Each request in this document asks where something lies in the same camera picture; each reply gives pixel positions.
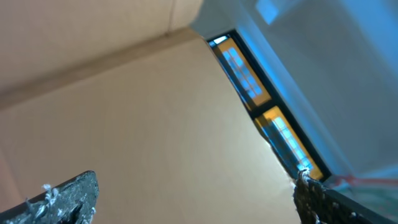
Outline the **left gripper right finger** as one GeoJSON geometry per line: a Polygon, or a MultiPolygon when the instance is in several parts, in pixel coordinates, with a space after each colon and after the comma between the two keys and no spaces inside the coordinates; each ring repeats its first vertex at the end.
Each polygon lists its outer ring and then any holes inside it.
{"type": "Polygon", "coordinates": [[[386,218],[325,187],[308,170],[298,172],[293,201],[302,224],[394,224],[386,218]]]}

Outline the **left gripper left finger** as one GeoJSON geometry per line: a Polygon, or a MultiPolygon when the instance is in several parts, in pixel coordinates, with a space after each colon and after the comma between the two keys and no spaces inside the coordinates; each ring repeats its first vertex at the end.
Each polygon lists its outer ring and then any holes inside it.
{"type": "Polygon", "coordinates": [[[42,186],[44,193],[1,212],[2,224],[90,224],[96,214],[98,180],[85,171],[58,186],[42,186]]]}

